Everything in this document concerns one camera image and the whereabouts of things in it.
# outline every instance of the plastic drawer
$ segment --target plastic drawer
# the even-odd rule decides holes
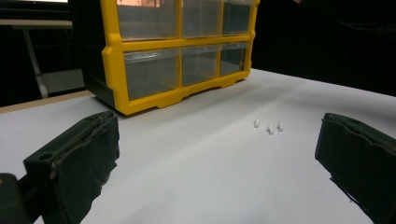
[[[124,53],[129,100],[177,86],[178,49]]]
[[[123,41],[177,37],[176,0],[117,0]]]
[[[220,76],[243,71],[248,43],[224,44],[220,57]]]
[[[182,48],[183,86],[214,78],[219,50],[220,45]]]
[[[251,7],[254,0],[225,0],[223,12],[223,35],[247,35]]]
[[[182,0],[183,38],[221,35],[222,0]]]

